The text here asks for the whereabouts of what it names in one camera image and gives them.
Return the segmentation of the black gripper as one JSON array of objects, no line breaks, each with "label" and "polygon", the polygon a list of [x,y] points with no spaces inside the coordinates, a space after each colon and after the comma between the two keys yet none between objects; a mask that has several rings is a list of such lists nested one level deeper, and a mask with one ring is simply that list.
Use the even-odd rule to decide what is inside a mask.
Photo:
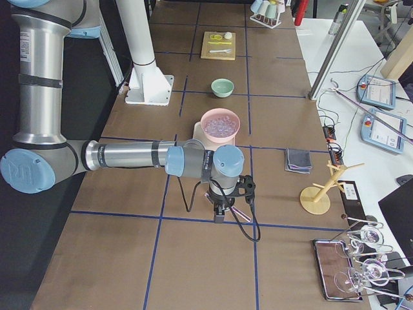
[{"label": "black gripper", "polygon": [[208,188],[208,200],[214,206],[214,223],[223,223],[225,220],[225,210],[235,203],[235,198],[216,194],[211,187]]}]

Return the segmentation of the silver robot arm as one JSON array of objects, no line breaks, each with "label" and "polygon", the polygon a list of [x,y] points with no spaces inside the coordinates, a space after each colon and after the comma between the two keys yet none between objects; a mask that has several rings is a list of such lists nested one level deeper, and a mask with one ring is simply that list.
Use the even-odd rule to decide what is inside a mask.
[{"label": "silver robot arm", "polygon": [[224,220],[247,182],[237,147],[206,150],[194,139],[105,144],[62,135],[64,39],[100,35],[98,1],[12,1],[11,14],[20,28],[20,127],[1,158],[1,174],[12,188],[35,194],[84,171],[162,167],[207,183],[214,220]]}]

